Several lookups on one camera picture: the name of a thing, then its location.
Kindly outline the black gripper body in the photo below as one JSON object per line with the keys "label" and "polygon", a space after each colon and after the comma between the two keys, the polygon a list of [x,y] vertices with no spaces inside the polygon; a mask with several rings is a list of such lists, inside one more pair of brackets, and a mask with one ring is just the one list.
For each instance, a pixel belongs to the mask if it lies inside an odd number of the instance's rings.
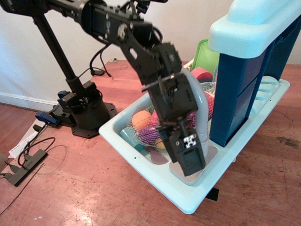
{"label": "black gripper body", "polygon": [[155,74],[141,76],[141,83],[148,91],[152,104],[162,125],[176,125],[198,110],[190,83],[184,73],[165,78]]}

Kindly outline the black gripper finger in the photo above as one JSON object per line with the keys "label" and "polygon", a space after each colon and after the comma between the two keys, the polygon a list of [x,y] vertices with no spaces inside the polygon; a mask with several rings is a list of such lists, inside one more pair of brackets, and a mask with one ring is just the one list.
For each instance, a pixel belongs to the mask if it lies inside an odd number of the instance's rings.
{"label": "black gripper finger", "polygon": [[178,141],[179,133],[168,127],[160,127],[158,132],[172,162],[178,162],[175,143]]}

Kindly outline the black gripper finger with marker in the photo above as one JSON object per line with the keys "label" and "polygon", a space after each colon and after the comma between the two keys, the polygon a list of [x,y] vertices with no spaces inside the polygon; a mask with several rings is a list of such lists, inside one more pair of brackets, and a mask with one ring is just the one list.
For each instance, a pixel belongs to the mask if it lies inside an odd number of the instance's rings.
{"label": "black gripper finger with marker", "polygon": [[179,133],[177,148],[178,163],[185,176],[190,176],[205,168],[206,162],[201,142],[194,128],[187,126],[187,121],[180,121],[174,130]]}

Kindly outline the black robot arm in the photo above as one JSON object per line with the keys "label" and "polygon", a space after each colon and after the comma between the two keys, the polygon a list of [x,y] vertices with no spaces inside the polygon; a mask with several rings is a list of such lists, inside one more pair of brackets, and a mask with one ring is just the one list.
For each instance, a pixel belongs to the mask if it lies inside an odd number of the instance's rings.
{"label": "black robot arm", "polygon": [[131,12],[102,0],[3,0],[0,5],[6,12],[33,18],[71,88],[59,103],[76,128],[96,130],[109,120],[110,113],[96,85],[82,84],[72,70],[45,18],[49,10],[73,18],[98,41],[121,48],[150,95],[159,120],[157,131],[171,160],[180,164],[186,176],[205,167],[200,132],[187,119],[200,109],[199,82],[182,67],[174,46],[163,43],[159,31],[140,17],[145,4],[138,1]]}

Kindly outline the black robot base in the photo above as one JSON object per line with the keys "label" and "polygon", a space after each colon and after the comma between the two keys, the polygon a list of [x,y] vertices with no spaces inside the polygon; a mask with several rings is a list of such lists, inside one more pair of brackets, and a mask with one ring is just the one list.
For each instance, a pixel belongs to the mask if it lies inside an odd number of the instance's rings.
{"label": "black robot base", "polygon": [[85,138],[97,136],[99,128],[117,115],[112,103],[105,103],[103,95],[92,81],[82,84],[78,77],[66,79],[71,91],[58,94],[58,104],[49,114],[59,124],[71,128],[72,134]]}

